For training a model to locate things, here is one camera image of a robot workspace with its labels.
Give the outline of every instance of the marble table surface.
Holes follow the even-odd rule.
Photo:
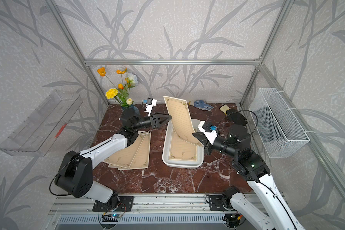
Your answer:
[[[211,104],[211,111],[202,111],[189,106],[191,118],[201,121],[210,120],[214,124],[221,121],[225,114],[219,109],[223,104]],[[235,104],[227,104],[230,108],[236,108]],[[136,105],[142,116],[147,113],[141,104]],[[119,120],[122,109],[120,105],[111,104],[96,134],[93,146],[110,138],[121,128]],[[166,113],[165,104],[158,104],[152,112]],[[219,125],[221,136],[227,134],[232,122],[225,119]],[[203,164],[197,169],[172,168],[162,161],[162,150],[166,134],[167,124],[151,131],[151,147],[149,167],[146,169],[123,170],[108,168],[108,164],[100,163],[93,170],[93,179],[119,193],[212,193],[222,192],[230,186],[236,186],[242,192],[249,192],[251,188],[236,171],[227,163],[231,161],[228,156],[222,156],[213,151],[210,156],[204,156]]]

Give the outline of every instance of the white wire basket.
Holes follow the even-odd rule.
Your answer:
[[[286,158],[309,142],[292,109],[275,88],[259,88],[249,110],[270,158]]]

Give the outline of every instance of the blue vase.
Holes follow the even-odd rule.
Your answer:
[[[133,108],[134,109],[134,111],[135,111],[135,113],[136,114],[138,114],[138,115],[140,115],[140,113],[139,113],[139,109],[136,107],[136,106],[134,106],[133,104],[131,104],[130,106],[128,106],[128,107],[121,107],[123,110],[124,109],[126,109],[126,108]]]

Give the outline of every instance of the black glove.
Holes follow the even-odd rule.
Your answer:
[[[248,122],[246,121],[246,118],[241,113],[235,113],[237,110],[234,108],[229,109],[226,111],[226,114],[228,115],[228,120],[231,122],[234,122],[237,125],[245,126]]]

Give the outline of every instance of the beige paper card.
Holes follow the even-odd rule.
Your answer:
[[[113,164],[109,164],[107,167],[108,167],[108,168],[118,168],[119,166],[116,166],[116,165],[113,165]]]
[[[118,170],[142,169],[148,168],[149,152],[151,144],[151,133],[144,135],[142,144],[140,145],[137,154],[129,168],[119,167]]]
[[[197,146],[180,139],[175,130],[172,131],[169,160],[197,161]]]
[[[164,96],[164,99],[177,136],[193,145],[203,147],[202,143],[192,135],[195,131],[186,100],[168,96]]]
[[[129,147],[124,148],[122,150],[117,151],[116,153],[112,154],[108,158],[106,158],[103,162],[129,168],[133,162],[135,155],[142,143],[144,135],[138,135],[137,139],[131,144]]]

